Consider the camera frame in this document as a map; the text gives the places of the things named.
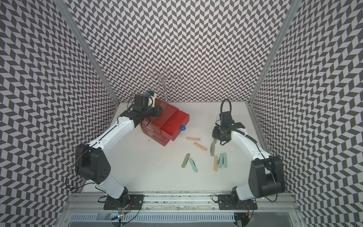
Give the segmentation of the olive folding knife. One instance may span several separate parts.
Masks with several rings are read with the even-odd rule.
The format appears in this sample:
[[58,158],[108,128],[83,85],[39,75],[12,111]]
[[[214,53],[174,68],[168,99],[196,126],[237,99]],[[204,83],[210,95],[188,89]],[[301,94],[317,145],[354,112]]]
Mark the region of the olive folding knife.
[[181,167],[182,167],[182,168],[185,168],[185,167],[186,167],[186,165],[187,165],[187,162],[188,162],[189,158],[190,158],[190,153],[187,153],[187,154],[185,155],[185,157],[184,157],[183,162],[182,162],[182,165],[181,165]]
[[212,142],[210,146],[210,155],[213,157],[215,155],[215,143]]

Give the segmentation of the red plastic drawer cabinet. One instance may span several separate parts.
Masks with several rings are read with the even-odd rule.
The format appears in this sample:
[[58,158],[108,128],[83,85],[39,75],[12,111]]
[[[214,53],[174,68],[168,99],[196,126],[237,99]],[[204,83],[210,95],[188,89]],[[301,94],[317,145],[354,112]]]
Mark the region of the red plastic drawer cabinet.
[[170,136],[162,135],[162,128],[167,121],[177,112],[178,108],[156,98],[156,106],[160,105],[162,108],[160,117],[151,117],[141,123],[141,129],[144,134],[149,136],[154,141],[158,142],[162,146],[170,141]]

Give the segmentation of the red top drawer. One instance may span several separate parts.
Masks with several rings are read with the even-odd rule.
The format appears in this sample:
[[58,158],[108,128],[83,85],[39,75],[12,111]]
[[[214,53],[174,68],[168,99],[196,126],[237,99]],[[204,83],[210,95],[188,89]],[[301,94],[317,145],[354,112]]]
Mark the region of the red top drawer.
[[187,125],[190,120],[190,115],[177,110],[166,123],[161,127],[161,135],[174,141],[182,132],[181,127]]

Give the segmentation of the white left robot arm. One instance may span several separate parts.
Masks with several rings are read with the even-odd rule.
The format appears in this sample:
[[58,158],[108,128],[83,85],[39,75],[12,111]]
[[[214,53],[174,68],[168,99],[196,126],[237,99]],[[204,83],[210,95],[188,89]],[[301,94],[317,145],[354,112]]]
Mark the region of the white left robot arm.
[[156,97],[154,91],[136,94],[133,104],[116,118],[109,129],[90,143],[76,146],[76,174],[95,183],[108,197],[120,199],[125,194],[125,187],[111,174],[109,153],[145,119],[161,116],[162,108],[156,105]]

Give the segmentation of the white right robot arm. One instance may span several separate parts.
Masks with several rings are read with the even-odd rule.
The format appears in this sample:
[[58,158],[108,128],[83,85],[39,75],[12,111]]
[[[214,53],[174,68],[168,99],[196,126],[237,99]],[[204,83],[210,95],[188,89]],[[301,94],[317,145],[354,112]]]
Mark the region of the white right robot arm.
[[245,126],[232,119],[230,111],[219,114],[212,137],[221,145],[229,142],[236,144],[251,162],[248,182],[232,189],[237,201],[245,201],[284,193],[286,189],[284,164],[279,156],[266,152],[248,134]]

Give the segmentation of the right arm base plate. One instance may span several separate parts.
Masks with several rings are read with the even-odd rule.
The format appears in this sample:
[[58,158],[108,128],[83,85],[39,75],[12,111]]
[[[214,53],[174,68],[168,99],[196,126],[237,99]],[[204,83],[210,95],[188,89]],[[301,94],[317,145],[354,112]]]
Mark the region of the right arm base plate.
[[240,200],[234,194],[218,194],[217,203],[220,210],[257,210],[257,202],[252,199]]

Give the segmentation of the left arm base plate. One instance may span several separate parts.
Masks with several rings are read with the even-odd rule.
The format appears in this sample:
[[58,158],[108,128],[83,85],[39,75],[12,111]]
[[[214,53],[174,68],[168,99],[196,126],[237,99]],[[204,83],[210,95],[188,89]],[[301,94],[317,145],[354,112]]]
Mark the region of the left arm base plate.
[[145,196],[143,194],[123,195],[119,199],[106,197],[104,210],[126,209],[127,211],[140,210],[142,208]]

